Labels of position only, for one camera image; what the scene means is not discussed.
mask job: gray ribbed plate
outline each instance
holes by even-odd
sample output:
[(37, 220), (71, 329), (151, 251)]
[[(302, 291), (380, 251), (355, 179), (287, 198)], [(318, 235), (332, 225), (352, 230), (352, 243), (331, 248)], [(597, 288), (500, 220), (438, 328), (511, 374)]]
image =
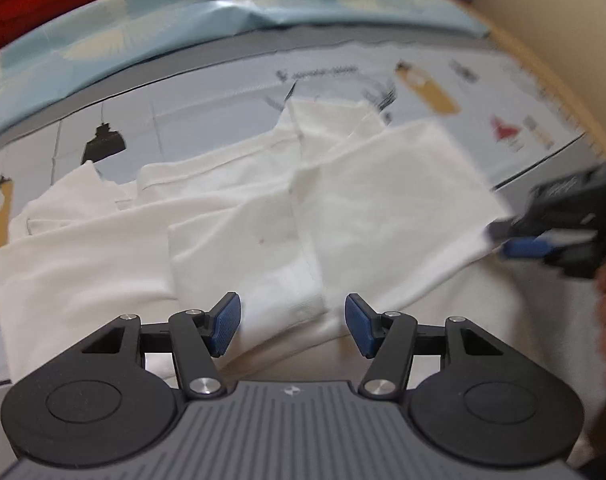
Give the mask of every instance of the gray ribbed plate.
[(397, 405), (355, 395), (345, 382), (238, 383), (221, 400), (192, 402), (157, 446), (87, 470), (28, 460), (16, 480), (472, 480), (577, 479), (563, 463), (490, 471), (419, 440)]

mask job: beige wall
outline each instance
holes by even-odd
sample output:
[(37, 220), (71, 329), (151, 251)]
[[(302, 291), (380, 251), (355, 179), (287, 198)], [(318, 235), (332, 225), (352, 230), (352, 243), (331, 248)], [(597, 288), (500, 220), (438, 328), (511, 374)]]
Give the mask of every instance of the beige wall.
[(475, 0), (529, 46), (606, 131), (606, 0)]

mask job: wooden edge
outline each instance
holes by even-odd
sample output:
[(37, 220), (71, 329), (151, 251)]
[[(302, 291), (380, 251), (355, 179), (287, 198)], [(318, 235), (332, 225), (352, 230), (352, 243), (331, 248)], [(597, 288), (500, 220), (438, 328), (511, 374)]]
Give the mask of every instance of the wooden edge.
[(586, 105), (553, 70), (543, 63), (538, 56), (521, 40), (512, 36), (506, 30), (497, 27), (488, 18), (471, 6), (460, 0), (449, 0), (461, 7), (467, 14), (483, 23), (490, 29), (489, 38), (501, 50), (515, 57), (527, 70), (534, 74), (546, 92), (556, 97), (566, 112), (573, 116), (585, 128), (587, 135), (593, 142), (592, 147), (599, 155), (606, 158), (606, 131), (588, 110)]

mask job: white fabric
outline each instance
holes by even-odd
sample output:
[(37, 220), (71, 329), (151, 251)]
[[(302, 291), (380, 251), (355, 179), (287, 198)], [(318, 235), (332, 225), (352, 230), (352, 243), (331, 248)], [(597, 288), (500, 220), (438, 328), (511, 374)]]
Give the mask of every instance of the white fabric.
[[(228, 290), (243, 320), (219, 364), (263, 367), (342, 335), (347, 293), (403, 308), (485, 254), (484, 226), (506, 214), (487, 189), (437, 124), (384, 130), (366, 104), (290, 101), (271, 132), (135, 184), (88, 163), (0, 249), (11, 377), (123, 312), (162, 322)], [(169, 362), (148, 366), (166, 376)]]

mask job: black pendant lamp print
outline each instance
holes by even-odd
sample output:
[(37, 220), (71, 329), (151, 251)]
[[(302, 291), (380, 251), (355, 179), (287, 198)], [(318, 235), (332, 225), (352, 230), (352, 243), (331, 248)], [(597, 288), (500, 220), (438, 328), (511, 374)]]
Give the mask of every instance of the black pendant lamp print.
[(98, 162), (124, 151), (125, 148), (125, 139), (123, 139), (123, 136), (117, 130), (110, 130), (110, 124), (103, 121), (101, 103), (100, 125), (96, 128), (94, 138), (85, 145), (81, 164), (86, 163), (88, 160)]

